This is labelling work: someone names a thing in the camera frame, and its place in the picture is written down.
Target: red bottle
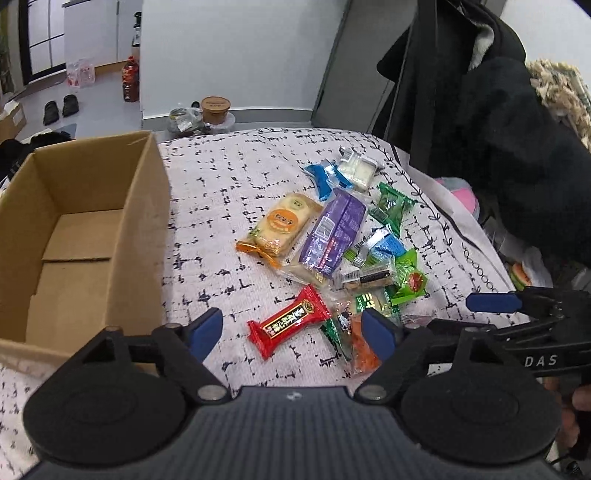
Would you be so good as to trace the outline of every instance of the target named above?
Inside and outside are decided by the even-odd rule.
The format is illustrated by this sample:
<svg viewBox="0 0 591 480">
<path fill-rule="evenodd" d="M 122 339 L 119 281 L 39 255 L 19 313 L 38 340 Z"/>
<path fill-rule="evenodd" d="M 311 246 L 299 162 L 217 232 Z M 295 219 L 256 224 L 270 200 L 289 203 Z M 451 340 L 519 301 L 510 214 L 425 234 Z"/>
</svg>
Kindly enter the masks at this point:
<svg viewBox="0 0 591 480">
<path fill-rule="evenodd" d="M 139 65 L 133 57 L 129 57 L 123 67 L 123 100 L 137 102 L 139 100 Z"/>
</svg>

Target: bed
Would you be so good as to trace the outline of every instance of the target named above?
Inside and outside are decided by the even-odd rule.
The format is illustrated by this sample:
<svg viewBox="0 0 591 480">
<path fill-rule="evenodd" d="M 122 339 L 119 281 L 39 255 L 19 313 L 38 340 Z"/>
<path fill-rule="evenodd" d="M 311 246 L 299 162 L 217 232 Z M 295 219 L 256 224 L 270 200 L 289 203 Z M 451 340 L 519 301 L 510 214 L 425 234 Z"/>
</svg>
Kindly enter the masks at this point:
<svg viewBox="0 0 591 480">
<path fill-rule="evenodd" d="M 344 385 L 355 388 L 332 345 L 311 327 L 263 361 L 247 340 L 246 323 L 291 303 L 301 285 L 278 275 L 253 255 L 234 249 L 275 201 L 288 192 L 316 198 L 302 171 L 353 147 L 385 161 L 374 185 L 385 181 L 418 201 L 402 224 L 401 239 L 415 247 L 427 274 L 427 295 L 403 313 L 492 322 L 527 321 L 519 315 L 474 314 L 464 305 L 472 291 L 512 290 L 504 267 L 477 222 L 441 185 L 407 167 L 408 156 L 371 135 L 329 129 L 259 129 L 194 137 L 160 145 L 171 184 L 171 212 L 163 281 L 169 322 L 187 324 L 209 307 L 224 314 L 221 340 L 205 365 L 236 393 L 241 385 Z M 374 186 L 375 200 L 379 192 Z M 363 232 L 378 224 L 368 218 Z M 0 479 L 18 478 L 37 458 L 22 428 L 21 412 L 42 375 L 0 370 Z"/>
</svg>

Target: red snack wrapper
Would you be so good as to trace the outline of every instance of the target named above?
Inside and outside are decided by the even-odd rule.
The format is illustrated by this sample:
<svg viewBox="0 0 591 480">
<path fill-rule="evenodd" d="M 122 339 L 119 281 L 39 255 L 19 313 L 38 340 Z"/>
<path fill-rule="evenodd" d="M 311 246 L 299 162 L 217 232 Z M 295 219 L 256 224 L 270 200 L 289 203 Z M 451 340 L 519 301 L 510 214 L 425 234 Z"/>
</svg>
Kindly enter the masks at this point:
<svg viewBox="0 0 591 480">
<path fill-rule="evenodd" d="M 264 322 L 248 322 L 248 338 L 267 360 L 278 345 L 312 323 L 324 322 L 330 312 L 312 285 L 305 286 L 294 303 Z"/>
</svg>

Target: door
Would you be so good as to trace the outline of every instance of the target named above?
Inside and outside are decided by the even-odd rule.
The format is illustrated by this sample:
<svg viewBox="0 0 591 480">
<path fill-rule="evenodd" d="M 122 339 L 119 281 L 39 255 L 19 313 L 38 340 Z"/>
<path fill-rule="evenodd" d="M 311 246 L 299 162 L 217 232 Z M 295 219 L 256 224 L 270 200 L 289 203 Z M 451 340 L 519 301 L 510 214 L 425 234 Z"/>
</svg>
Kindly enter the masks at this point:
<svg viewBox="0 0 591 480">
<path fill-rule="evenodd" d="M 417 0 L 353 0 L 312 117 L 315 127 L 370 132 L 394 84 L 376 65 L 413 20 Z"/>
</svg>

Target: candy wrapper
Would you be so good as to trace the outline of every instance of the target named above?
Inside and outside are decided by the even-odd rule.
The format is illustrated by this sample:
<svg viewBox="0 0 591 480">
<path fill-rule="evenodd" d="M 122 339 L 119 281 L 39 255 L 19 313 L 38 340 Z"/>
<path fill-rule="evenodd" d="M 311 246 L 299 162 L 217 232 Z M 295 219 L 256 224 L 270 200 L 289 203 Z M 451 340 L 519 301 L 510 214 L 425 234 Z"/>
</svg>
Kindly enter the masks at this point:
<svg viewBox="0 0 591 480">
<path fill-rule="evenodd" d="M 369 211 L 369 214 L 382 225 L 389 225 L 394 235 L 400 238 L 400 226 L 402 217 L 416 203 L 416 200 L 408 198 L 405 194 L 393 189 L 385 183 L 379 184 L 381 192 L 378 206 Z"/>
<path fill-rule="evenodd" d="M 367 207 L 361 200 L 342 189 L 334 189 L 331 198 L 294 257 L 297 262 L 283 268 L 293 280 L 327 285 L 365 221 Z"/>
<path fill-rule="evenodd" d="M 396 285 L 384 289 L 388 303 L 400 305 L 425 295 L 427 277 L 417 269 L 417 251 L 409 250 L 395 261 Z"/>
<path fill-rule="evenodd" d="M 361 333 L 361 313 L 366 308 L 381 311 L 390 321 L 402 325 L 398 307 L 382 304 L 379 294 L 365 293 L 335 300 L 332 317 L 320 328 L 339 355 L 349 362 L 352 374 L 368 373 L 379 367 L 379 359 Z"/>
<path fill-rule="evenodd" d="M 322 211 L 322 205 L 301 193 L 290 193 L 277 202 L 246 236 L 236 243 L 239 252 L 257 253 L 273 267 L 289 252 L 310 219 Z"/>
<path fill-rule="evenodd" d="M 362 267 L 343 275 L 338 272 L 334 276 L 333 287 L 335 290 L 348 290 L 355 292 L 369 290 L 377 287 L 386 287 L 394 284 L 396 280 L 396 267 L 394 260 L 377 265 Z"/>
<path fill-rule="evenodd" d="M 389 225 L 378 228 L 367 239 L 349 248 L 345 252 L 345 258 L 354 267 L 364 267 L 388 261 L 391 258 L 400 257 L 407 252 L 406 248 L 392 233 Z"/>
<path fill-rule="evenodd" d="M 248 322 L 248 339 L 267 360 L 292 335 L 313 323 L 324 322 L 330 312 L 311 285 L 303 288 L 295 301 L 264 322 Z"/>
<path fill-rule="evenodd" d="M 303 170 L 309 177 L 314 179 L 318 189 L 318 198 L 321 202 L 328 200 L 335 186 L 344 189 L 354 188 L 354 185 L 329 160 L 323 160 L 320 164 L 308 165 Z"/>
<path fill-rule="evenodd" d="M 366 192 L 371 185 L 375 173 L 384 165 L 373 158 L 357 153 L 353 148 L 341 151 L 342 161 L 339 171 L 350 180 L 355 187 Z"/>
</svg>

